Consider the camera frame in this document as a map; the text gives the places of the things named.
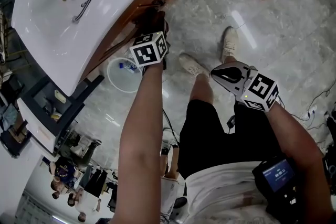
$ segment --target white wall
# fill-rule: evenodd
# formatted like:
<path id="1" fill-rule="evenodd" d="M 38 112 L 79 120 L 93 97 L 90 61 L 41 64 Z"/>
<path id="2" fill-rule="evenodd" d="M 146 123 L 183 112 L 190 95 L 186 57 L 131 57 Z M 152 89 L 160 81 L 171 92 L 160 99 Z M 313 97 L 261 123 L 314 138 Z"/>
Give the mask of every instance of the white wall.
<path id="1" fill-rule="evenodd" d="M 79 212 L 75 209 L 75 207 L 70 207 L 67 204 L 68 195 L 60 195 L 57 200 L 53 199 L 51 196 L 54 192 L 50 187 L 51 180 L 52 176 L 48 171 L 48 166 L 44 163 L 41 166 L 37 165 L 27 183 L 26 190 L 39 203 L 52 209 L 57 217 L 64 217 L 64 220 L 68 218 L 71 219 L 73 223 L 79 223 L 77 220 Z M 87 217 L 87 221 L 85 223 L 95 224 L 99 218 L 113 217 L 113 213 L 109 208 L 107 208 L 107 204 L 111 198 L 111 191 L 109 192 L 110 194 L 104 193 L 103 195 L 100 195 L 100 212 L 94 217 Z"/>
<path id="2" fill-rule="evenodd" d="M 41 159 L 40 151 L 29 143 L 18 159 L 11 158 L 0 145 L 0 222 L 14 223 L 21 195 Z"/>

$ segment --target black and white marker cube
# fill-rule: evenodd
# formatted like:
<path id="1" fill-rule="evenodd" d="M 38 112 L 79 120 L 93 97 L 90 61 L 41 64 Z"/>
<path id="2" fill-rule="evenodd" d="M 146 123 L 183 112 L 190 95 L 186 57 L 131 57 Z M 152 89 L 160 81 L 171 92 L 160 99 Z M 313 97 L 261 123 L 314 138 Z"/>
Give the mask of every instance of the black and white marker cube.
<path id="1" fill-rule="evenodd" d="M 168 47 L 162 32 L 137 37 L 133 47 L 130 47 L 132 56 L 138 67 L 159 63 L 168 52 Z"/>
<path id="2" fill-rule="evenodd" d="M 257 73 L 240 99 L 249 108 L 269 111 L 278 95 L 277 83 L 269 77 Z"/>

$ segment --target sink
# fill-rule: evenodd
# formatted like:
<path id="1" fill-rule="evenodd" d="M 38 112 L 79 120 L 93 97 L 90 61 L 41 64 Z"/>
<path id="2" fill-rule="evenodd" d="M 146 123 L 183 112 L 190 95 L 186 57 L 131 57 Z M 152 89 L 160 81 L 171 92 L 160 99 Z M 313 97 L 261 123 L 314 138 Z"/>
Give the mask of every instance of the sink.
<path id="1" fill-rule="evenodd" d="M 134 0 L 15 0 L 12 27 L 37 63 L 70 96 L 103 37 Z"/>

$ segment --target gray marble floor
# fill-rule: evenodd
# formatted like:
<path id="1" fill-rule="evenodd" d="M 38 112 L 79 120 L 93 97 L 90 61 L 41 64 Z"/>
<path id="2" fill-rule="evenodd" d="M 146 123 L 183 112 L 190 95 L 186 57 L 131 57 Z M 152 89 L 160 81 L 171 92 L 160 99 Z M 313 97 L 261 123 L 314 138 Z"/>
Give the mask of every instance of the gray marble floor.
<path id="1" fill-rule="evenodd" d="M 180 67 L 178 55 L 191 54 L 209 69 L 218 66 L 223 30 L 229 25 L 238 29 L 241 41 L 237 59 L 277 79 L 286 109 L 297 116 L 336 78 L 336 0 L 175 0 L 165 11 L 172 47 L 164 74 L 163 106 L 177 132 L 194 83 Z M 106 63 L 100 69 L 105 70 Z M 211 86 L 214 106 L 228 131 L 234 98 L 214 81 Z M 104 167 L 118 168 L 120 134 L 134 96 L 114 88 L 106 77 L 77 116 L 79 132 L 103 141 L 93 158 Z M 334 101 L 336 86 L 327 97 L 323 94 L 314 101 L 313 122 L 302 124 L 320 126 Z M 324 125 L 309 132 L 322 148 L 330 141 Z"/>

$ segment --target digital display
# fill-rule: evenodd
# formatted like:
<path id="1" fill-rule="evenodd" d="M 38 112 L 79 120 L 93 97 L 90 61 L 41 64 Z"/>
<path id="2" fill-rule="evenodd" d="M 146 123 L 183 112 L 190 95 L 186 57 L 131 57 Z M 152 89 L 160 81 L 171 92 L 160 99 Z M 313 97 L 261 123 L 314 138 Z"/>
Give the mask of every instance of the digital display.
<path id="1" fill-rule="evenodd" d="M 272 190 L 276 192 L 294 177 L 294 171 L 290 167 L 288 161 L 284 159 L 271 168 L 265 170 L 263 175 Z"/>

